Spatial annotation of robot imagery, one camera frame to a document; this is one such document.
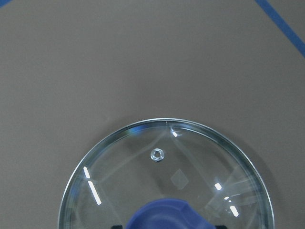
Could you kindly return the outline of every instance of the round lid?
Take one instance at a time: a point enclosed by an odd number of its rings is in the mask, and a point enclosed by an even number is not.
[[[100,141],[66,187],[59,229],[273,229],[258,172],[204,125],[151,119]]]

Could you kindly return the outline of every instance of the blue stripe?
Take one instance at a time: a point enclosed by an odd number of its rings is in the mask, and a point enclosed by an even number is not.
[[[9,1],[11,1],[11,0],[0,0],[0,7],[4,6]]]
[[[305,44],[298,35],[290,28],[284,19],[275,11],[275,9],[266,0],[255,0],[256,3],[265,11],[265,13],[273,20],[277,27],[286,35],[291,43],[305,57]]]

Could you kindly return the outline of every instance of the transparent lid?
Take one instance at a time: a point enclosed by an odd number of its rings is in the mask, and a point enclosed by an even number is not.
[[[66,187],[59,229],[125,229],[162,198],[187,201],[213,225],[274,228],[265,186],[234,143],[204,125],[163,118],[124,127],[90,150]]]

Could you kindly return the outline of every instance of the glass lid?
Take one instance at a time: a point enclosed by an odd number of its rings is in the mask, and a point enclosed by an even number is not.
[[[246,155],[204,125],[131,124],[74,170],[59,229],[273,229],[268,193]]]

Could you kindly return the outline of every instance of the gray table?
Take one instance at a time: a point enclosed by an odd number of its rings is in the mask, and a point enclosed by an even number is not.
[[[305,1],[270,2],[305,40]],[[56,228],[86,152],[155,117],[233,140],[277,228],[301,228],[304,77],[303,56],[253,0],[13,0],[0,8],[0,228]]]

